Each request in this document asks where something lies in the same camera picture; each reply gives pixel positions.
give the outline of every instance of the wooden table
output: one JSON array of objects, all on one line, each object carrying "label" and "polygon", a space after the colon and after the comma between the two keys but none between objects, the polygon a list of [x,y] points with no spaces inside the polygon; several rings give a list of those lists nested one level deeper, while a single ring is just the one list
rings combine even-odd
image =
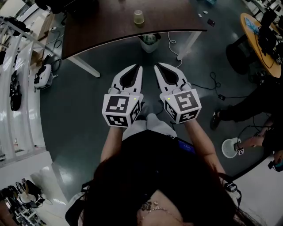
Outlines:
[{"label": "wooden table", "polygon": [[[144,13],[143,27],[134,24],[135,10]],[[192,32],[177,57],[181,60],[206,29],[188,0],[100,0],[92,15],[81,19],[68,15],[62,59],[99,77],[99,72],[78,57],[79,53],[124,38],[169,31]]]},{"label": "wooden table", "polygon": [[[247,26],[245,23],[245,17],[248,18],[252,23],[254,23],[256,26],[260,26],[260,22],[257,21],[255,18],[253,18],[251,15],[247,13],[241,14],[241,26],[245,32],[245,35],[248,38],[248,41],[252,48],[254,49],[256,55],[260,59],[262,65],[265,67],[265,69],[271,74],[273,77],[280,78],[281,76],[281,65],[278,65],[276,62],[274,62],[274,59],[269,54],[266,54],[266,56],[262,53],[261,47],[258,44],[258,36],[255,35]],[[277,28],[272,24],[272,28],[279,33]]]}]

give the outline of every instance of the trash can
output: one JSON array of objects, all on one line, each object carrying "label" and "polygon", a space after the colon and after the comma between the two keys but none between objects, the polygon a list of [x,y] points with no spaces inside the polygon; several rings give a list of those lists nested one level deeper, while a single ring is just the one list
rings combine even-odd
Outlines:
[{"label": "trash can", "polygon": [[[150,43],[150,44],[147,44],[144,41],[144,39],[146,39],[145,36],[149,36],[149,35],[151,35],[150,36],[151,41],[152,41],[152,36],[155,36],[155,41],[152,41],[152,43],[150,41],[149,42],[147,41],[147,43]],[[158,33],[148,34],[148,35],[140,35],[139,39],[140,39],[141,47],[143,48],[143,50],[145,50],[147,53],[152,53],[154,50],[156,50],[158,48],[161,36]]]}]

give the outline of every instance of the black shoe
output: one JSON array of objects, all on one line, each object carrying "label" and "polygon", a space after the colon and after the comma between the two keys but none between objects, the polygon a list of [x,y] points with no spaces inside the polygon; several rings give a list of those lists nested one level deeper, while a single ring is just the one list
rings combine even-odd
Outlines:
[{"label": "black shoe", "polygon": [[221,119],[217,116],[218,112],[219,112],[219,110],[215,111],[214,114],[213,114],[213,117],[210,120],[210,128],[212,130],[215,130],[218,127],[218,125],[221,121]]}]

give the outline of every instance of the white pants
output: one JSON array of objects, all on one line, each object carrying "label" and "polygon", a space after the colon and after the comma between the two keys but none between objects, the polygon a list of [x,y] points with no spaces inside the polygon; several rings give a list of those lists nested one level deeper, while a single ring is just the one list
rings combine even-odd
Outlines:
[{"label": "white pants", "polygon": [[153,113],[148,114],[145,120],[137,120],[131,125],[131,127],[127,128],[123,133],[123,139],[128,138],[136,133],[145,131],[146,129],[152,130],[164,135],[170,135],[172,137],[177,137],[176,132],[168,126],[165,122],[160,121],[157,116]]}]

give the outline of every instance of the plastic cup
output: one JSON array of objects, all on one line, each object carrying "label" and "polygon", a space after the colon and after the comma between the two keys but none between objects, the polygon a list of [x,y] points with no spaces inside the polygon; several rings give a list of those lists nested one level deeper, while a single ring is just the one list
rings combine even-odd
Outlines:
[{"label": "plastic cup", "polygon": [[134,12],[134,23],[135,24],[142,24],[142,23],[144,23],[144,21],[145,21],[145,18],[143,16],[142,11],[141,10],[136,10]]}]

